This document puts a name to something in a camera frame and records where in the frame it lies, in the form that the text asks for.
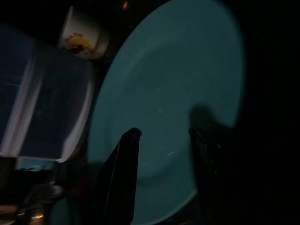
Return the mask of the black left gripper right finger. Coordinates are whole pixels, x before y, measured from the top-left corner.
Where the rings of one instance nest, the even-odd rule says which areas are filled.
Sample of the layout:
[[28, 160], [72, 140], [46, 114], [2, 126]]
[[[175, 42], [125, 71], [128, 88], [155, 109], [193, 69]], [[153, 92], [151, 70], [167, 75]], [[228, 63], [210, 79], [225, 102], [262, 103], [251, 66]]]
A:
[[195, 127], [189, 129], [189, 135], [201, 221], [205, 225], [231, 225], [230, 139]]

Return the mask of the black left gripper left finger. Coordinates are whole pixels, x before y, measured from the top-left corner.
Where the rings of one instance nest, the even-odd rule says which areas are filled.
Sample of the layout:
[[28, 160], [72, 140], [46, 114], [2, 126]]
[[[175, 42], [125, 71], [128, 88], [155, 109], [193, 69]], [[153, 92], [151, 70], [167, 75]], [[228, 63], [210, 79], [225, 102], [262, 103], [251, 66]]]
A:
[[94, 225], [129, 225], [134, 218], [141, 130], [125, 132], [97, 174], [92, 196]]

